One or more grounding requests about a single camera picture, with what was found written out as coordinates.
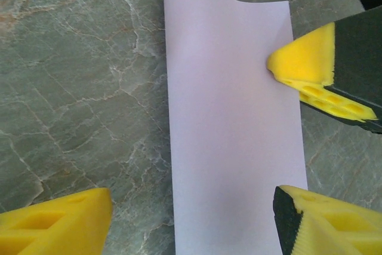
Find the table surface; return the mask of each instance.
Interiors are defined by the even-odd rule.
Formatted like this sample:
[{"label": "table surface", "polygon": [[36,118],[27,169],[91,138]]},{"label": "table surface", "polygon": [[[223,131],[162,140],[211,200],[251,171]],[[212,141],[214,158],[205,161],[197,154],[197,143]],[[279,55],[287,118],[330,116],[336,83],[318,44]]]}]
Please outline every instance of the table surface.
[{"label": "table surface", "polygon": [[[289,1],[295,37],[363,11]],[[0,212],[105,186],[104,254],[174,254],[163,0],[1,7]],[[382,136],[301,117],[309,189],[382,211]]]}]

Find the sheet of paper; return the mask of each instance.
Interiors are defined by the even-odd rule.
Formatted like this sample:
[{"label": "sheet of paper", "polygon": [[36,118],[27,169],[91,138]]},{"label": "sheet of paper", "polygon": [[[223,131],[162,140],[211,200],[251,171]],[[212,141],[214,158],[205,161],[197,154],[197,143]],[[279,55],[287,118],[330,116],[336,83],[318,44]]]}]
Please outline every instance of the sheet of paper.
[{"label": "sheet of paper", "polygon": [[298,92],[266,69],[288,3],[164,2],[176,253],[281,254],[275,187],[307,188]]}]

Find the yellow foam pad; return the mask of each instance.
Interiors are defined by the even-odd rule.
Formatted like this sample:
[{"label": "yellow foam pad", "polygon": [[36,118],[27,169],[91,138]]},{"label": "yellow foam pad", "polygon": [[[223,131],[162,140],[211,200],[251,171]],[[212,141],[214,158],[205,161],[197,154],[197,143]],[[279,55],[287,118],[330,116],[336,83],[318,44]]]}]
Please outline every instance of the yellow foam pad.
[{"label": "yellow foam pad", "polygon": [[334,77],[334,22],[276,50],[268,69],[278,81],[331,85]]},{"label": "yellow foam pad", "polygon": [[2,213],[0,254],[101,254],[111,217],[112,202],[106,188]]}]

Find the marble countertop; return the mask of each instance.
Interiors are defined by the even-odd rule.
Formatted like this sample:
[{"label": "marble countertop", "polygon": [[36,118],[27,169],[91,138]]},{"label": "marble countertop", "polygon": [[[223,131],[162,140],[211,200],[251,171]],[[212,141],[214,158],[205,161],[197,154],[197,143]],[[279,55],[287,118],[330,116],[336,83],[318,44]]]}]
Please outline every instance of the marble countertop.
[{"label": "marble countertop", "polygon": [[[362,11],[289,1],[295,36]],[[164,33],[163,0],[1,0],[0,212],[105,186],[104,254],[174,254]],[[310,190],[382,211],[382,136],[301,116]]]}]

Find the marble veining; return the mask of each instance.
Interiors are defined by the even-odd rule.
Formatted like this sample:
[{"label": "marble veining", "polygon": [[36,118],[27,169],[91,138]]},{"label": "marble veining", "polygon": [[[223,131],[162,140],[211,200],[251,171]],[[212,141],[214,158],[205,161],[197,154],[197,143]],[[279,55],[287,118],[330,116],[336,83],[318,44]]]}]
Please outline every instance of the marble veining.
[{"label": "marble veining", "polygon": [[[289,1],[295,36],[362,11]],[[174,254],[163,0],[0,4],[0,212],[105,186],[104,254]],[[301,117],[309,188],[382,211],[382,137]]]}]

